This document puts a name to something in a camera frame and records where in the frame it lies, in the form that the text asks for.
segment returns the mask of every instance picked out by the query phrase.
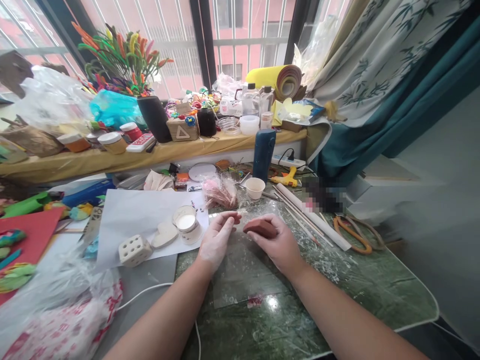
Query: green marble tabletop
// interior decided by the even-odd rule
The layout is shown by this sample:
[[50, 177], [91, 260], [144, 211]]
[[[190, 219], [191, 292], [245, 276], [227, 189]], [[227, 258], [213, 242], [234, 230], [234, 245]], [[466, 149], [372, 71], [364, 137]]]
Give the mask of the green marble tabletop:
[[[273, 191], [270, 183], [266, 191]], [[238, 198], [242, 223], [230, 236], [225, 260], [197, 318], [203, 359], [315, 359], [330, 352], [290, 283], [241, 231], [247, 221], [268, 213], [280, 215], [288, 224], [309, 264], [390, 328], [399, 331], [438, 318], [433, 295], [388, 249], [365, 256], [318, 239], [319, 247], [292, 219], [283, 202], [266, 197], [252, 202], [244, 190], [238, 191]], [[211, 209], [209, 216], [218, 212], [218, 208]], [[325, 217], [332, 224], [332, 217]], [[193, 250], [178, 256], [176, 278], [197, 253]], [[197, 336], [192, 332], [182, 357], [197, 359], [198, 351]]]

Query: brown clay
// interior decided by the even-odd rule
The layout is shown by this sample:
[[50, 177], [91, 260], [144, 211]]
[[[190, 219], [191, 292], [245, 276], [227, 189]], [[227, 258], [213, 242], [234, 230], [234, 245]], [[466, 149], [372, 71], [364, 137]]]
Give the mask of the brown clay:
[[273, 239], [277, 236], [277, 230], [269, 222], [262, 219], [255, 219], [249, 221], [244, 227], [243, 232], [246, 234], [249, 231], [257, 233], [266, 239]]

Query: yellow tablecloth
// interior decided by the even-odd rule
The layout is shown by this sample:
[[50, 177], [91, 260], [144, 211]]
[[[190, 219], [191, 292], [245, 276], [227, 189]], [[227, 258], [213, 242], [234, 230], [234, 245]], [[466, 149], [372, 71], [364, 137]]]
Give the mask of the yellow tablecloth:
[[[98, 149], [83, 152], [62, 152], [49, 157], [31, 156], [15, 164], [0, 164], [0, 176], [24, 184], [41, 184], [97, 173], [114, 173], [144, 168], [155, 164], [180, 161], [201, 155], [253, 149], [255, 136], [228, 136], [219, 132], [215, 138], [200, 137], [195, 141], [157, 144], [151, 153], [125, 152], [112, 155]], [[276, 143], [289, 143], [307, 137], [307, 130], [277, 133]]]

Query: remote control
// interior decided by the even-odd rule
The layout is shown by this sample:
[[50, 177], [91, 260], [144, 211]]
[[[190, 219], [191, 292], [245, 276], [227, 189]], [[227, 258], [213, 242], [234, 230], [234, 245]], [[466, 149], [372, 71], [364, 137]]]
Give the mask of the remote control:
[[155, 138], [151, 133], [143, 134], [137, 140], [128, 145], [126, 150], [130, 153], [141, 153], [154, 141]]

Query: white dice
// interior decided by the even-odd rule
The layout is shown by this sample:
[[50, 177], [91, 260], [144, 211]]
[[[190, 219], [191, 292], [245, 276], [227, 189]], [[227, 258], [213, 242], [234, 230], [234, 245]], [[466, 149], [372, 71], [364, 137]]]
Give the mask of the white dice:
[[120, 262], [128, 268], [134, 268], [144, 262], [153, 252], [149, 242], [140, 235], [132, 236], [118, 247]]

